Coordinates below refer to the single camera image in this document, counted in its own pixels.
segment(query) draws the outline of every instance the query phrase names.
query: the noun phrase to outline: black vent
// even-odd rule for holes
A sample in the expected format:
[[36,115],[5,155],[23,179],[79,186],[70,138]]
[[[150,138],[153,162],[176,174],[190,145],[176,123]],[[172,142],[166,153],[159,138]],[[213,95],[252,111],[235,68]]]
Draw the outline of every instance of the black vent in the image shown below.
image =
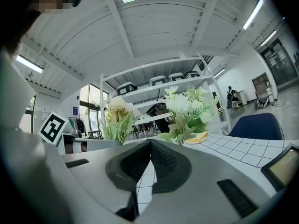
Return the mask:
[[230,179],[219,181],[217,184],[242,218],[257,210],[257,207]]
[[66,162],[65,165],[67,168],[73,168],[86,163],[89,163],[89,161],[87,161],[86,159],[80,159],[72,162]]

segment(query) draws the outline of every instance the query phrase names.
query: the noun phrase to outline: white wall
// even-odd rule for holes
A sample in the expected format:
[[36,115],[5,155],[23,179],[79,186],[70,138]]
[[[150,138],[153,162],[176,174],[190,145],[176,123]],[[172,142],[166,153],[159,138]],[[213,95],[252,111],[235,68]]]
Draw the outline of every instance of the white wall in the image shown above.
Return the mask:
[[[244,95],[247,101],[256,99],[255,88],[252,79],[266,73],[269,79],[273,93],[273,97],[277,98],[277,87],[275,80],[269,67],[263,58],[254,50],[254,48],[247,44],[241,51],[239,57],[231,58],[228,61],[225,72],[219,75],[216,80],[220,87],[221,93],[225,99],[227,97],[228,86],[234,90],[244,90]],[[214,85],[210,85],[211,91],[216,91]]]
[[79,113],[80,99],[77,100],[77,96],[80,96],[80,91],[65,100],[37,92],[34,106],[33,133],[39,131],[48,114],[52,111],[57,112],[66,119],[73,117],[73,106],[78,108]]
[[285,47],[287,53],[289,54],[291,60],[293,61],[293,64],[295,64],[294,54],[295,52],[299,52],[299,45],[290,28],[284,29],[284,31],[281,34],[279,34],[278,39]]

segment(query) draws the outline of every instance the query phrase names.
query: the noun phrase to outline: floor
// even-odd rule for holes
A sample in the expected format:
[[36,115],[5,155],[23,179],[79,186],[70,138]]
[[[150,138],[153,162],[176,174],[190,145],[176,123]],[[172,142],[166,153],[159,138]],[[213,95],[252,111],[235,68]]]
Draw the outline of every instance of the floor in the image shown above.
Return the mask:
[[261,110],[256,109],[256,103],[229,110],[232,128],[238,120],[246,115],[272,113],[280,123],[285,140],[299,140],[299,85],[278,92],[278,100],[274,106],[268,105]]

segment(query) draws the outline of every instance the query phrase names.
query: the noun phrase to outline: door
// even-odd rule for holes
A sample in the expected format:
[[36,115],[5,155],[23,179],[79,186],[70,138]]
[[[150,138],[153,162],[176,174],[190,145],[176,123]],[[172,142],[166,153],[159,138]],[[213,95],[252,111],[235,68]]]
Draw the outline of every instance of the door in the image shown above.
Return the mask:
[[276,39],[261,55],[266,61],[277,86],[298,76],[289,54],[279,39]]

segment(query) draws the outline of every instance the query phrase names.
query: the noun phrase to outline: chair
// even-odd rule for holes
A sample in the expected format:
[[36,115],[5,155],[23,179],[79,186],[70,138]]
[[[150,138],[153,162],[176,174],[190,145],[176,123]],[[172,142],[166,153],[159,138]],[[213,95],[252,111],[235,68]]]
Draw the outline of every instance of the chair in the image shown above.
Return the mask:
[[240,118],[229,136],[260,140],[284,140],[281,126],[271,113]]

